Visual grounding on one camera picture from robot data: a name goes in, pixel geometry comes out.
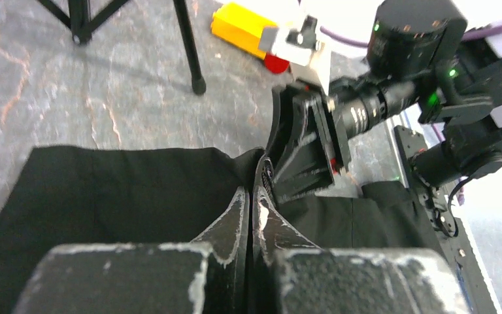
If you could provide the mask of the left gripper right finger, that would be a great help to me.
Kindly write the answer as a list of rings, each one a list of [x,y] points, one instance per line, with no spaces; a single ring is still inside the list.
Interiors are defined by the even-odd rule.
[[[273,264],[277,251],[320,248],[277,210],[267,190],[255,188],[252,202],[252,312],[276,313]]]

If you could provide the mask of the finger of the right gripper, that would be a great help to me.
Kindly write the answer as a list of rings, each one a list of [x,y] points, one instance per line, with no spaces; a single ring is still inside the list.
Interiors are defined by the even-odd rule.
[[[278,85],[272,88],[273,114],[266,153],[272,163],[292,163],[297,148],[293,136],[293,98],[303,91],[302,84]]]
[[[278,203],[313,194],[334,183],[322,98],[314,93],[300,93],[293,98],[293,105],[295,159],[292,163],[272,163],[273,194]]]

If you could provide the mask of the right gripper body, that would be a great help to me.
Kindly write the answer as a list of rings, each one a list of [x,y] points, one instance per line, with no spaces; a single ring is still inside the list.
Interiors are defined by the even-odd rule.
[[[334,173],[349,170],[349,140],[400,114],[418,99],[416,82],[333,80],[325,104],[329,164]]]

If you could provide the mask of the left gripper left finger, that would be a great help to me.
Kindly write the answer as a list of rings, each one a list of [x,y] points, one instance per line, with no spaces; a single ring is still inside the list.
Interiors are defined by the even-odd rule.
[[[204,313],[245,313],[249,195],[238,187],[226,210],[192,243],[208,243]]]

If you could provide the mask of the black zip jacket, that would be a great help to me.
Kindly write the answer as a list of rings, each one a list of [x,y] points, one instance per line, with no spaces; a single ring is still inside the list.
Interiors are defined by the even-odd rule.
[[[0,211],[0,313],[10,313],[35,266],[64,243],[185,242],[252,190],[261,149],[32,150]],[[441,246],[418,198],[400,182],[365,184],[363,197],[307,196],[278,212],[328,248]]]

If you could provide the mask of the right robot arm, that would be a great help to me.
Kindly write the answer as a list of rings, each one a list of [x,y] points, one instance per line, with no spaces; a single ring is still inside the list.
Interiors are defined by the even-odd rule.
[[[349,140],[409,108],[420,124],[443,124],[432,148],[412,130],[396,127],[409,186],[431,214],[434,229],[457,237],[452,198],[440,187],[466,183],[502,167],[502,57],[484,39],[468,41],[467,20],[451,1],[384,1],[377,8],[358,78],[331,79],[331,49],[317,19],[299,28],[267,26],[259,48],[287,60],[293,81],[273,88],[267,151],[273,193],[280,203],[326,189],[348,170]]]

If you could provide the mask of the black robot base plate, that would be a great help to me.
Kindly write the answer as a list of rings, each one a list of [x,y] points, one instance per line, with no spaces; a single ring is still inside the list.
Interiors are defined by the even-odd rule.
[[[396,126],[393,136],[408,187],[425,208],[471,312],[500,313],[470,229],[447,204],[450,191],[445,186],[456,183],[459,171],[442,146],[427,147],[421,133]]]

